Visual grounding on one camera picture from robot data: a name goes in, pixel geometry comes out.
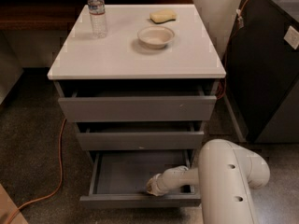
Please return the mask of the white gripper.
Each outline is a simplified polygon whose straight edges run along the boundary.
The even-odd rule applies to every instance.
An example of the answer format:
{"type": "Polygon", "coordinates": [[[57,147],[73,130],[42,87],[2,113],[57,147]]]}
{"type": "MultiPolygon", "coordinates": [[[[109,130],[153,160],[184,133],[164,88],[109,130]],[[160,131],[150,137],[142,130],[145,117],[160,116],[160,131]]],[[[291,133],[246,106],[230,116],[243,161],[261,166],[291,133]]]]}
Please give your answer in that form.
{"type": "Polygon", "coordinates": [[[153,176],[146,185],[147,193],[154,196],[164,196],[170,190],[185,186],[184,175],[187,171],[186,166],[179,166],[153,176]]]}

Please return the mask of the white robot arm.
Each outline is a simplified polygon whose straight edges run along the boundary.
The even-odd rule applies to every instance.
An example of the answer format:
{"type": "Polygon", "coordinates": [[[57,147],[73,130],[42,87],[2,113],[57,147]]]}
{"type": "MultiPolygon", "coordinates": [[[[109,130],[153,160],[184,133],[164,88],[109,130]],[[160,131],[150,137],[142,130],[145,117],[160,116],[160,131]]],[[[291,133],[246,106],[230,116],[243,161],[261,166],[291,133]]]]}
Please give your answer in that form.
{"type": "Polygon", "coordinates": [[[163,196],[186,185],[197,185],[205,224],[259,224],[251,192],[270,179],[267,162],[257,153],[223,139],[203,145],[198,166],[179,166],[153,176],[147,193],[163,196]]]}

